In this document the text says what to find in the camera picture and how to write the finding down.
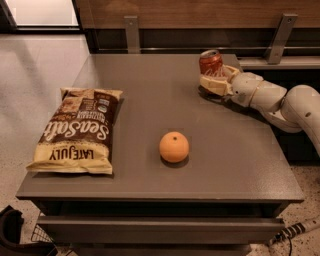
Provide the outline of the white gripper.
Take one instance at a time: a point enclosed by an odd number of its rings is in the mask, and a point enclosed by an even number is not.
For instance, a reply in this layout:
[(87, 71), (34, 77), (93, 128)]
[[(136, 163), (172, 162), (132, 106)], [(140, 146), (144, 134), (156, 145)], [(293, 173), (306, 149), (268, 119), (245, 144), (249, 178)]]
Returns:
[(201, 75), (200, 85), (218, 96), (233, 94), (231, 100), (234, 103), (249, 107), (254, 92), (263, 78), (250, 72), (240, 73), (239, 69), (229, 65), (222, 66), (222, 73), (223, 77)]

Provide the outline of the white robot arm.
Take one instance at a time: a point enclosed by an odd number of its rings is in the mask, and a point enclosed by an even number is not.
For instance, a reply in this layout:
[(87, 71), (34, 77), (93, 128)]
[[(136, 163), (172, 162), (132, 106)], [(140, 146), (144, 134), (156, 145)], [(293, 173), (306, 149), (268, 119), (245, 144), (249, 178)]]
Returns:
[(257, 110), (285, 132), (304, 131), (320, 154), (320, 94), (314, 88), (298, 85), (287, 90), (228, 65), (201, 68), (200, 85), (208, 93)]

